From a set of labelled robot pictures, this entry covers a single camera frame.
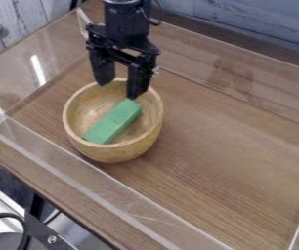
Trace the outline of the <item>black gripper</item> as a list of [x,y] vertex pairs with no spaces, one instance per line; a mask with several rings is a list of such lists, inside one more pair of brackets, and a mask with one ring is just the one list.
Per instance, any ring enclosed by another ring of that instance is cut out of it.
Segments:
[[122,49],[140,52],[140,64],[128,69],[126,97],[134,100],[149,88],[150,71],[156,66],[157,47],[149,42],[149,27],[160,22],[149,18],[150,0],[102,0],[105,25],[89,24],[88,49],[93,77],[100,86],[116,77],[114,61],[109,51],[125,61]]

